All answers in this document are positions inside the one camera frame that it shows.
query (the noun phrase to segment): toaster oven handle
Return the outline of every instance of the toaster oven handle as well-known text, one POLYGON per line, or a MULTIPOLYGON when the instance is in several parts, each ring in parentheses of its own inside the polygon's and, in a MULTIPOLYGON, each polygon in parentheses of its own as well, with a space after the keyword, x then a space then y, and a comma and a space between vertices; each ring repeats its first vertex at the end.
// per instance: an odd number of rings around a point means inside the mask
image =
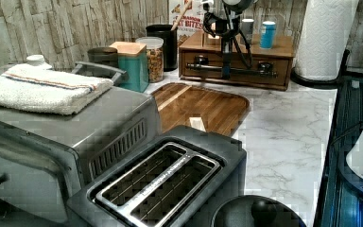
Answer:
POLYGON ((113 81, 113 85, 119 85, 122 81, 129 80, 129 74, 125 70, 121 70, 119 68, 111 67, 104 64, 97 64, 97 63, 91 63, 91 62, 85 62, 85 61, 77 61, 76 67, 73 69, 72 74, 82 74, 86 69, 88 68, 98 68, 107 70, 112 74, 111 80, 113 81))

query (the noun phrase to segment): blue cup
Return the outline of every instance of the blue cup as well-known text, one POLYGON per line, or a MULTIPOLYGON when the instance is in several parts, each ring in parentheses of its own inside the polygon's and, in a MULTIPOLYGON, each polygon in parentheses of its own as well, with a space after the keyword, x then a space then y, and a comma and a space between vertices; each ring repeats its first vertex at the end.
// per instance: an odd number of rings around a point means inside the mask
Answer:
POLYGON ((271 49, 276 33, 276 23, 265 21, 262 23, 261 42, 259 46, 264 49, 271 49))

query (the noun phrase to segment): wooden cutting board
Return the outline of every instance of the wooden cutting board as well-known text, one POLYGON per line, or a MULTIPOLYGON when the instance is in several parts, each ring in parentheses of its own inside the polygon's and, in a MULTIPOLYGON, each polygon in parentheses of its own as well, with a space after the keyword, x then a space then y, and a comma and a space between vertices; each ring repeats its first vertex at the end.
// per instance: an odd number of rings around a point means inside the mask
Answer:
POLYGON ((178 125, 201 125, 200 130, 231 136, 250 106, 242 96, 183 83, 166 84, 152 94, 163 132, 178 125))

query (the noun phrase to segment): toaster slot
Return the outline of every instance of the toaster slot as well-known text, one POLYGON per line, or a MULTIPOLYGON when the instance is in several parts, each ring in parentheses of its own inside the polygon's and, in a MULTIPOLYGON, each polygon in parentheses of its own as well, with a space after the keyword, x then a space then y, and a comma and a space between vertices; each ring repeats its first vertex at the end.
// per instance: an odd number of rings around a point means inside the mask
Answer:
POLYGON ((194 193, 195 186, 205 178, 214 166, 214 164, 195 156, 141 202, 131 214, 146 226, 155 226, 183 198, 194 193))
POLYGON ((102 194, 102 197, 116 206, 124 205, 184 153, 184 150, 174 146, 164 147, 114 183, 102 194))
POLYGON ((95 198, 132 226, 163 226, 221 169, 216 160, 176 143, 166 143, 95 198))

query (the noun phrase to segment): drawer handle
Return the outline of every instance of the drawer handle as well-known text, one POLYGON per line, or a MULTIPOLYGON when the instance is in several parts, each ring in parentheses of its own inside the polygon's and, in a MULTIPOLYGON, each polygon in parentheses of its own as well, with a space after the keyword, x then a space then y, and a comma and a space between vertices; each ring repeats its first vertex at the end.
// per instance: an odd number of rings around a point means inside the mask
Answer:
MULTIPOLYGON (((186 68, 196 71, 212 71, 212 72, 222 72, 222 67, 208 65, 208 58, 203 56, 196 56, 194 59, 194 63, 187 63, 186 68)), ((241 74, 250 76, 256 76, 261 78, 277 78, 277 73, 273 72, 273 64, 269 62, 259 62, 258 69, 239 69, 239 68, 230 68, 230 72, 233 74, 241 74)))

